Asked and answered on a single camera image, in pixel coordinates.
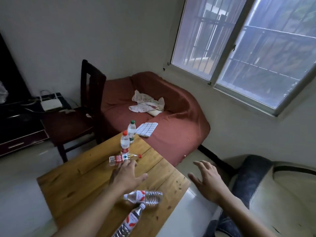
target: floor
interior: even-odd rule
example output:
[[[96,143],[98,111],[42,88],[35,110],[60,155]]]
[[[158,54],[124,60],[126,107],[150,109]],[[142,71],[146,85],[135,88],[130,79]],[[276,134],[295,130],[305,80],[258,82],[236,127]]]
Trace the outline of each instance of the floor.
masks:
[[[75,158],[95,145],[96,142],[92,141],[67,153],[68,159]],[[185,176],[192,172],[201,177],[198,168],[192,164],[193,161],[200,159],[209,161],[196,150],[176,168]],[[0,158],[2,237],[49,237],[56,231],[36,178],[61,164],[57,148],[50,141]],[[191,184],[157,236],[203,236],[215,209],[216,205],[204,199]]]

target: person's left arm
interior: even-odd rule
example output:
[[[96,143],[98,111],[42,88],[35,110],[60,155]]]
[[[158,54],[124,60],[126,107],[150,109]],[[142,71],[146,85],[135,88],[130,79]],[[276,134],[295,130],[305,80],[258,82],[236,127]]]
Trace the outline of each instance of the person's left arm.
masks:
[[[135,178],[136,161],[126,160],[114,170],[109,186],[82,214],[67,226],[56,232],[53,237],[93,237],[101,228],[109,211],[123,194],[133,191],[147,179],[147,174]]]

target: upright bottle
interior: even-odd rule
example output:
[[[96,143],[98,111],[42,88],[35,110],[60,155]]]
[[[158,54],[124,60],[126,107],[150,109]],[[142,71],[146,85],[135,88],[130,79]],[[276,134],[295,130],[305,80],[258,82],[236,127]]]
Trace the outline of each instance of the upright bottle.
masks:
[[[128,125],[127,132],[128,132],[128,137],[130,138],[130,144],[131,144],[134,142],[134,135],[136,132],[136,125],[135,125],[134,120],[131,120],[131,123]]]
[[[144,210],[145,205],[140,204],[139,207],[133,209],[126,219],[123,221],[121,226],[117,229],[117,231],[112,235],[112,237],[126,237],[129,236],[132,232],[133,228],[137,224],[142,211]]]
[[[124,195],[125,200],[132,203],[159,204],[162,201],[162,192],[160,191],[133,191]]]
[[[141,154],[137,155],[137,154],[128,153],[128,154],[121,154],[121,155],[113,155],[109,157],[109,163],[111,166],[116,166],[119,163],[123,163],[127,159],[136,160],[136,159],[141,159],[141,158],[142,158]]]
[[[123,131],[121,137],[121,154],[128,154],[130,151],[130,139],[128,137],[127,131]]]

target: wooden table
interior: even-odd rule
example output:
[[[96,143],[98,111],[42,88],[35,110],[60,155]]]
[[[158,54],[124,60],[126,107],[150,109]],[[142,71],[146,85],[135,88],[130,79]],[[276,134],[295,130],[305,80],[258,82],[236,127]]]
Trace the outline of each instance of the wooden table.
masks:
[[[112,173],[108,158],[120,152],[120,138],[121,134],[116,135],[37,179],[59,228],[79,215],[108,185]],[[130,152],[142,154],[135,168],[136,177],[148,173],[148,179],[137,189],[163,192],[162,203],[144,210],[131,236],[156,236],[190,181],[137,135]],[[134,207],[119,200],[97,236],[112,236]]]

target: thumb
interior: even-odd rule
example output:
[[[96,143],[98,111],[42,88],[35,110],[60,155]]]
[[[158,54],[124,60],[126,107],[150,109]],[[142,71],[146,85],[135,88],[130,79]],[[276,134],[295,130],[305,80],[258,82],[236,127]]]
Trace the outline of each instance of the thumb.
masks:
[[[138,176],[138,177],[136,178],[136,181],[137,181],[138,184],[140,184],[140,183],[142,183],[145,179],[147,179],[147,177],[148,177],[148,174],[147,174],[147,173],[144,173],[144,174],[142,174],[141,176]]]
[[[202,184],[202,182],[192,173],[188,173],[188,177],[195,184],[196,187],[199,188],[199,186]]]

